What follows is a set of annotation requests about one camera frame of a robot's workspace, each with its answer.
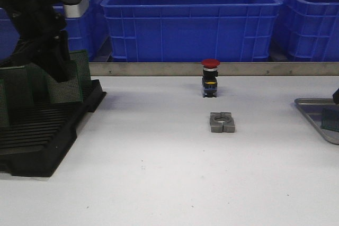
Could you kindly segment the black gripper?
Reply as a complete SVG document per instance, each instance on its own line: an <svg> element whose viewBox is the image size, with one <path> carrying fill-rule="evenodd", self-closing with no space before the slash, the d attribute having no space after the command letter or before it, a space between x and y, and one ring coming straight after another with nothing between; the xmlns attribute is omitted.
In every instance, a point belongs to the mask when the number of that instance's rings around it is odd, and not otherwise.
<svg viewBox="0 0 339 226"><path fill-rule="evenodd" d="M19 41L9 59L14 65L34 63L58 83L69 80L66 62L70 60L66 22L56 13L57 0L1 0Z"/></svg>

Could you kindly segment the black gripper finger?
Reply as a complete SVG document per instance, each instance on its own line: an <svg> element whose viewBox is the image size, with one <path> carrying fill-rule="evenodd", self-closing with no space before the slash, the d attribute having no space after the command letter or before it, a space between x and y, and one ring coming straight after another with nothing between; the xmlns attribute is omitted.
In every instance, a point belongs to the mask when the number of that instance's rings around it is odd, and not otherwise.
<svg viewBox="0 0 339 226"><path fill-rule="evenodd" d="M332 95L333 102L339 104L339 88Z"/></svg>

